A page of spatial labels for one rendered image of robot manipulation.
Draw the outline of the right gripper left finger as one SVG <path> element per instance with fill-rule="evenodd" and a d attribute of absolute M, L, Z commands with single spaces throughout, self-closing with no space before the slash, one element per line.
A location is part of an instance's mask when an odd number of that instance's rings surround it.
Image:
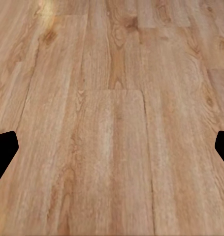
<path fill-rule="evenodd" d="M 0 178 L 18 149 L 18 140 L 14 131 L 0 134 Z"/>

